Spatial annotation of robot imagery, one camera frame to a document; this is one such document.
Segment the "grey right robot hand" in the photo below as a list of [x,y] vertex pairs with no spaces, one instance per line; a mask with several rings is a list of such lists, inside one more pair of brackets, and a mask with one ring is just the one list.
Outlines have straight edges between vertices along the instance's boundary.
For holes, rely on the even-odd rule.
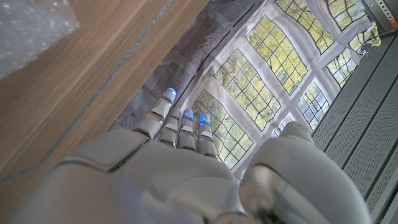
[[60,159],[11,223],[370,223],[352,180],[300,123],[255,153],[241,180],[216,157],[207,114],[172,107],[169,88],[132,131]]

